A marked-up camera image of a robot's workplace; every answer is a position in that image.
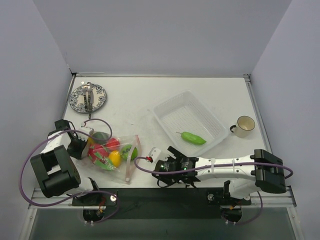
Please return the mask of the white plastic basket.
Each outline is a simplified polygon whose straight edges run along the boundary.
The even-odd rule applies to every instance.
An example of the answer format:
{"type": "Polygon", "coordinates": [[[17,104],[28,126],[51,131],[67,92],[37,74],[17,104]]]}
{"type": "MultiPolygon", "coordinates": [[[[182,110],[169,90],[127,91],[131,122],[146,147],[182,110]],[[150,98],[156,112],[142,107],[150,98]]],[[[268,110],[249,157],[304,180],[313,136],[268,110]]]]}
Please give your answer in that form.
{"type": "Polygon", "coordinates": [[[175,147],[187,156],[200,156],[229,134],[222,122],[189,90],[172,96],[153,108],[159,125],[175,147]],[[181,133],[188,132],[204,139],[202,145],[187,142],[181,133]]]}

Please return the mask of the yellow fake lemon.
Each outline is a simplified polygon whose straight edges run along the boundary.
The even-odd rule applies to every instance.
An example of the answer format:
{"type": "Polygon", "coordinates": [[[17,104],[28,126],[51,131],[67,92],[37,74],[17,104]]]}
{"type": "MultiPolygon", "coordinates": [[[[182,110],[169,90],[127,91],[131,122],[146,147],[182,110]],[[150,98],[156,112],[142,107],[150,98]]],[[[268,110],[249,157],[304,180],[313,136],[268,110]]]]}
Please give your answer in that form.
{"type": "Polygon", "coordinates": [[[118,150],[113,150],[109,155],[108,158],[110,159],[112,165],[118,168],[122,163],[122,157],[118,150]]]}

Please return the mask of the clear zip top bag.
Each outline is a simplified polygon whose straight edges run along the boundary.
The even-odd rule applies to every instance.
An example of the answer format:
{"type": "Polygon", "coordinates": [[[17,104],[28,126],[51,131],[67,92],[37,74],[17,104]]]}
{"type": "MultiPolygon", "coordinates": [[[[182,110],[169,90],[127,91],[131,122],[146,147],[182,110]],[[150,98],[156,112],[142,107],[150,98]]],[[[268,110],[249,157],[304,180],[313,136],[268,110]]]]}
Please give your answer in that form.
{"type": "Polygon", "coordinates": [[[88,153],[76,163],[86,176],[117,184],[130,184],[136,170],[134,159],[142,152],[138,135],[113,136],[95,131],[88,139],[88,153]]]}

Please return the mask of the green fake watermelon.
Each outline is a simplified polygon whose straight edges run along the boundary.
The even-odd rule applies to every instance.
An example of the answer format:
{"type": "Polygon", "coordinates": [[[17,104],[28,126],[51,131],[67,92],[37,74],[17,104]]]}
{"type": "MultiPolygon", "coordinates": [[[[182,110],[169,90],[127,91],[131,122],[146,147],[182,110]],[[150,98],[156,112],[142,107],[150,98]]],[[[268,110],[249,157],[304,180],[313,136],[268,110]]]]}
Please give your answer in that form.
{"type": "MultiPolygon", "coordinates": [[[[132,148],[131,144],[127,144],[121,148],[120,156],[123,161],[126,161],[128,159],[131,148],[132,148]]],[[[135,147],[133,152],[130,155],[130,160],[133,161],[137,156],[138,156],[138,149],[135,147]]]]}

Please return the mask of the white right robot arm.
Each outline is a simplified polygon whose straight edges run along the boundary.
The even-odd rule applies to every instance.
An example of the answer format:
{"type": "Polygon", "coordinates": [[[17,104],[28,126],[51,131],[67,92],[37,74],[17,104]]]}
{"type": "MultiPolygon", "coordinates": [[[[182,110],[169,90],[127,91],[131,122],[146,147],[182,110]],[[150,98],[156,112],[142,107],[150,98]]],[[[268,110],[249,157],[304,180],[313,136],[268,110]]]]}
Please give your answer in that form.
{"type": "Polygon", "coordinates": [[[155,162],[153,177],[167,184],[193,186],[195,182],[224,179],[221,197],[233,204],[250,194],[263,191],[284,194],[286,189],[283,161],[264,149],[236,158],[187,157],[173,147],[164,153],[154,147],[149,157],[155,162]]]}

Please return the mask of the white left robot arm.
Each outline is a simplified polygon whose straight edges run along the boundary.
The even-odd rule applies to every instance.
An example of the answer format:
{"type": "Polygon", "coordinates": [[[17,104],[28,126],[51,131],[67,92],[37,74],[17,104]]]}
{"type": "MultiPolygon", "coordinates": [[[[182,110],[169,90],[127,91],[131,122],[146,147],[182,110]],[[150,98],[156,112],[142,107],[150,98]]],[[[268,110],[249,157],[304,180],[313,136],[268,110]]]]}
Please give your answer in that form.
{"type": "Polygon", "coordinates": [[[83,199],[91,206],[97,205],[102,199],[98,185],[92,178],[82,177],[74,163],[87,155],[88,139],[94,129],[82,125],[80,133],[71,132],[72,122],[65,119],[55,121],[54,125],[45,148],[30,159],[42,193],[51,198],[85,192],[83,199]]]}

